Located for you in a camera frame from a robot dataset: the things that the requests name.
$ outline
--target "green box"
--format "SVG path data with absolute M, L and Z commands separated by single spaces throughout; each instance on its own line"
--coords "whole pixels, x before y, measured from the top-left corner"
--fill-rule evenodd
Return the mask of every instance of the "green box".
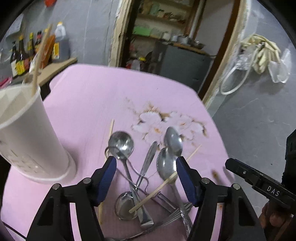
M 141 26 L 135 26 L 133 28 L 133 34 L 149 37 L 150 33 L 151 33 L 151 30 L 152 30 L 151 28 L 144 28 L 144 27 L 141 27 Z

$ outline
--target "wooden chopstick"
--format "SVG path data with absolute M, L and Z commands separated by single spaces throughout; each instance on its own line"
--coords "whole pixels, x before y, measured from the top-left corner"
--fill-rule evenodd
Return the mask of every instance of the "wooden chopstick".
M 113 132 L 113 126 L 114 126 L 114 119 L 111 120 L 111 125 L 110 125 L 108 140 L 107 140 L 107 146 L 108 146 L 108 141 L 110 139 L 110 136 L 112 135 L 112 132 Z M 105 162 L 107 160 L 108 155 L 109 155 L 109 150 L 107 151 L 107 153 L 105 155 Z M 100 203 L 99 207 L 96 210 L 96 217 L 99 220 L 99 224 L 101 225 L 103 223 L 103 202 Z
M 202 145 L 199 145 L 194 152 L 192 152 L 192 154 L 187 158 L 187 162 L 194 156 L 194 154 L 198 151 L 198 149 L 201 147 Z M 141 202 L 139 202 L 136 206 L 134 206 L 133 208 L 131 208 L 129 210 L 129 213 L 133 213 L 134 211 L 138 210 L 141 206 L 143 206 L 148 200 L 150 200 L 152 197 L 154 197 L 156 195 L 156 193 L 158 193 L 166 184 L 168 184 L 172 179 L 174 179 L 177 176 L 177 172 L 175 171 L 172 175 L 170 175 L 170 177 L 165 180 L 158 188 L 156 188 L 152 193 L 150 193 L 146 198 L 144 198 Z
M 35 62 L 35 68 L 34 68 L 34 72 L 33 72 L 33 81 L 32 81 L 32 97 L 35 95 L 36 91 L 37 91 L 37 78 L 38 78 L 38 73 L 39 73 L 39 68 L 41 65 L 41 60 L 43 58 L 43 54 L 44 54 L 44 48 L 45 48 L 45 44 L 47 42 L 47 39 L 50 35 L 50 32 L 52 31 L 52 24 L 49 24 L 47 27 L 47 32 L 44 34 L 40 47 L 39 47 L 39 51 L 38 51 L 38 56 Z

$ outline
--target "cup base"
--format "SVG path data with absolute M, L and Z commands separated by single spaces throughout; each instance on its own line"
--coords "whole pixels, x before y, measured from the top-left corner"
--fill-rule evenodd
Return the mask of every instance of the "cup base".
M 17 170 L 20 174 L 22 174 L 26 178 L 31 179 L 32 181 L 37 182 L 37 183 L 45 183 L 45 184 L 67 183 L 67 182 L 71 181 L 76 176 L 77 168 L 76 168 L 76 163 L 74 162 L 71 155 L 66 150 L 65 150 L 65 152 L 68 155 L 69 165 L 68 165 L 68 168 L 66 169 L 66 172 L 59 177 L 56 177 L 56 178 L 32 177 L 30 175 L 27 175 L 27 174 L 21 172 L 19 169 L 17 169 Z

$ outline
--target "pink tablecloth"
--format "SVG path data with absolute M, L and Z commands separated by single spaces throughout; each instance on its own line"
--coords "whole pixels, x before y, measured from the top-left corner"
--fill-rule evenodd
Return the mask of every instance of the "pink tablecloth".
M 137 71 L 77 64 L 55 77 L 51 89 L 51 94 L 44 101 L 45 109 L 59 140 L 78 168 L 75 179 L 62 185 L 76 184 L 84 177 L 91 176 L 96 168 L 102 167 L 111 119 L 115 120 L 113 131 L 126 131 L 132 136 L 135 148 L 130 160 L 138 171 L 150 144 L 157 140 L 162 146 L 166 128 L 173 125 L 184 136 L 182 155 L 185 158 L 198 145 L 202 145 L 190 160 L 190 166 L 213 181 L 212 171 L 215 170 L 221 181 L 230 185 L 223 171 L 228 156 L 221 137 L 202 102 L 187 86 Z M 150 181 L 148 191 L 154 190 L 162 182 L 156 173 L 157 154 L 146 175 Z M 135 181 L 135 173 L 131 171 L 131 174 Z M 34 183 L 12 168 L 4 191 L 1 219 L 27 235 L 50 187 Z M 183 200 L 187 201 L 179 180 L 177 187 Z M 120 221 L 113 212 L 115 199 L 128 190 L 128 183 L 117 172 L 104 202 L 101 228 L 106 237 L 126 238 L 141 231 L 137 219 Z M 168 186 L 162 192 L 175 201 Z M 146 207 L 154 222 L 168 215 L 151 201 Z M 220 227 L 221 208 L 218 206 L 217 210 L 212 240 L 217 240 Z M 190 212 L 192 220 L 196 211 L 193 208 Z M 74 215 L 72 222 L 75 240 L 81 240 Z M 185 229 L 182 222 L 177 221 L 140 239 L 185 240 Z

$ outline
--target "white cup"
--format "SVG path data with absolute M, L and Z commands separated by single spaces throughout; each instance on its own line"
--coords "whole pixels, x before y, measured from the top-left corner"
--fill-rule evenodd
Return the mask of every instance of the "white cup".
M 40 88 L 13 85 L 0 90 L 0 154 L 36 182 L 68 182 L 76 164 L 62 147 L 46 114 Z

